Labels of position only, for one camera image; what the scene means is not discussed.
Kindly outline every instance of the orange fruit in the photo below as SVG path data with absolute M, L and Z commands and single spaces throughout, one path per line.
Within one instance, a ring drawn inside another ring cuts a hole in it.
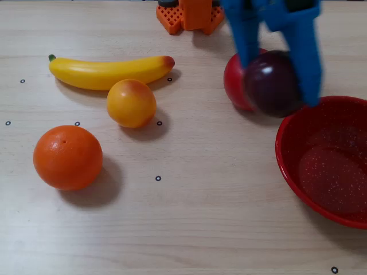
M 107 96 L 107 112 L 122 127 L 140 128 L 154 117 L 156 110 L 153 92 L 138 80 L 117 82 Z
M 38 141 L 33 164 L 47 184 L 72 191 L 91 184 L 102 168 L 102 149 L 87 130 L 64 125 L 46 132 Z

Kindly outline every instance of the bowl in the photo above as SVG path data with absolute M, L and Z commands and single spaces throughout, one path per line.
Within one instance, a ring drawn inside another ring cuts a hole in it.
M 367 229 L 367 101 L 321 98 L 285 118 L 276 159 L 294 193 L 334 222 Z

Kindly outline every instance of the banana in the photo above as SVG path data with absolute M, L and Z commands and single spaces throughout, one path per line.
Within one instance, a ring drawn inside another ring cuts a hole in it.
M 168 74 L 174 60 L 169 56 L 155 56 L 131 61 L 89 62 L 49 56 L 51 73 L 71 86 L 108 91 L 120 80 L 136 79 L 145 84 Z

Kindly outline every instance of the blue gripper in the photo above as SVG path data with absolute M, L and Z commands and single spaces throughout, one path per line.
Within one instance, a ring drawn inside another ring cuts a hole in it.
M 292 12 L 287 7 L 290 1 L 221 0 L 221 3 L 231 25 L 242 66 L 247 67 L 259 55 L 259 23 L 264 21 L 270 31 L 282 32 L 299 79 L 303 101 L 309 106 L 316 106 L 322 84 L 322 64 L 314 19 L 320 14 L 321 0 L 313 0 L 311 6 Z

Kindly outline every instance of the table surface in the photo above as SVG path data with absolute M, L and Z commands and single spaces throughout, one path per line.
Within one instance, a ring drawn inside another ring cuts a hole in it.
M 309 210 L 284 181 L 280 120 L 246 116 L 228 100 L 229 27 L 170 36 L 155 5 L 0 3 L 0 274 L 366 274 L 367 232 Z M 325 95 L 367 98 L 366 13 L 361 2 L 324 4 Z M 261 42 L 284 48 L 265 29 Z M 108 117 L 106 92 L 55 81 L 51 53 L 170 55 L 176 66 L 172 82 L 150 85 L 154 121 L 128 131 Z M 90 187 L 63 193 L 37 176 L 32 153 L 44 132 L 76 121 L 99 139 L 104 168 Z

